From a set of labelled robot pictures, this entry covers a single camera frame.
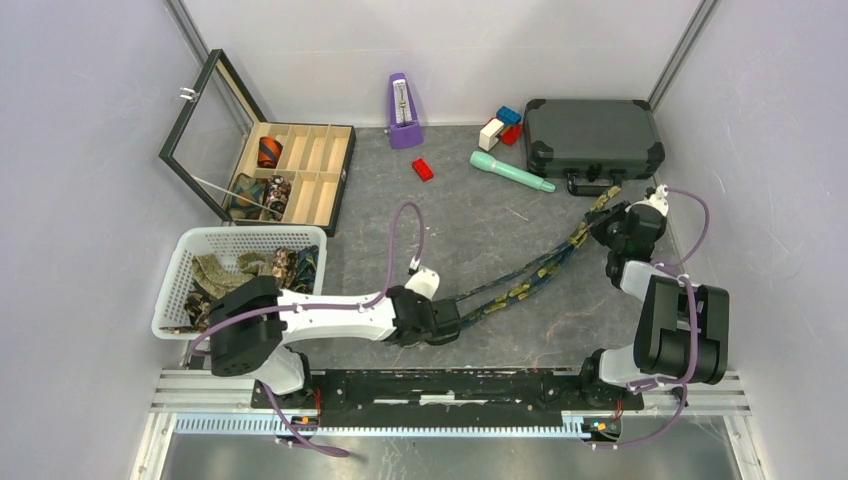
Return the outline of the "navy yellow floral tie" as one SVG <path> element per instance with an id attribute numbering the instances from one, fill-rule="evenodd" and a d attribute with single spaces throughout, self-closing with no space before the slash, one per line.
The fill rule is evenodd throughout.
<path id="1" fill-rule="evenodd" d="M 448 338 L 453 340 L 455 337 L 458 337 L 462 331 L 480 323 L 488 315 L 526 300 L 549 284 L 550 281 L 567 264 L 573 254 L 590 237 L 590 228 L 599 225 L 602 220 L 609 216 L 609 213 L 606 213 L 604 207 L 611 199 L 617 196 L 621 190 L 622 188 L 620 186 L 611 186 L 607 188 L 591 205 L 578 227 L 566 238 L 565 241 L 550 251 L 529 261 L 518 270 L 512 271 L 466 292 L 449 297 L 449 300 L 458 303 L 484 291 L 506 284 L 509 281 L 521 277 L 522 275 L 526 275 L 524 280 L 511 287 L 507 292 L 485 302 L 467 314 L 461 315 L 456 327 L 448 334 Z"/>

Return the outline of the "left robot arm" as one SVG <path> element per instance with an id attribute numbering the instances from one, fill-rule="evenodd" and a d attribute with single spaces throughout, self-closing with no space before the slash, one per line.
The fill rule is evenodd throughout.
<path id="1" fill-rule="evenodd" d="M 290 407 L 314 394 L 308 360 L 292 344 L 355 338 L 396 346 L 442 345 L 458 338 L 461 316 L 452 300 L 434 300 L 439 277 L 419 271 L 404 285 L 361 296 L 323 296 L 277 288 L 257 277 L 209 309 L 211 372 L 248 376 L 269 387 Z"/>

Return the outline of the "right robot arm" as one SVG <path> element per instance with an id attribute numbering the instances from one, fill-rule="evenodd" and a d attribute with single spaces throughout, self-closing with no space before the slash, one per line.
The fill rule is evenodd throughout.
<path id="1" fill-rule="evenodd" d="M 665 209 L 647 201 L 586 214 L 589 234 L 608 248 L 606 275 L 642 303 L 631 344 L 599 349 L 579 374 L 577 392 L 591 408 L 610 406 L 651 386 L 723 380 L 728 364 L 729 293 L 694 283 L 652 262 L 665 234 Z"/>

